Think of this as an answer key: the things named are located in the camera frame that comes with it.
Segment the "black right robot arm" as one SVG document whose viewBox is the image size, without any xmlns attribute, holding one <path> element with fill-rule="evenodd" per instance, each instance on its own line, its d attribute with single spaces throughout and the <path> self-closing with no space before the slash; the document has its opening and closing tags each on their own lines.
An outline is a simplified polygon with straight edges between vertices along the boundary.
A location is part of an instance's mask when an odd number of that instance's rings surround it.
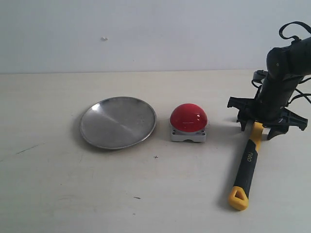
<svg viewBox="0 0 311 233">
<path fill-rule="evenodd" d="M 249 121 L 269 128 L 268 139 L 286 134 L 290 126 L 305 130 L 308 120 L 286 107 L 299 83 L 311 73 L 310 38 L 273 48 L 267 54 L 266 64 L 267 70 L 254 72 L 252 82 L 260 84 L 254 98 L 229 98 L 227 106 L 239 110 L 237 122 L 241 130 Z"/>
</svg>

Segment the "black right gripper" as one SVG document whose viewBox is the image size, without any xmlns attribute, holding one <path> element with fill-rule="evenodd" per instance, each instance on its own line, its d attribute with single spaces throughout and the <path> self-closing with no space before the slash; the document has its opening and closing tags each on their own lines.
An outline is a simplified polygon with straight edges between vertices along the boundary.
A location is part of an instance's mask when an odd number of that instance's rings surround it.
<svg viewBox="0 0 311 233">
<path fill-rule="evenodd" d="M 244 132 L 248 121 L 259 122 L 263 127 L 271 128 L 267 140 L 286 134 L 288 127 L 296 126 L 300 130 L 307 127 L 307 119 L 288 110 L 291 94 L 273 94 L 261 96 L 256 94 L 254 98 L 230 97 L 227 107 L 239 110 L 237 122 L 241 124 Z"/>
</svg>

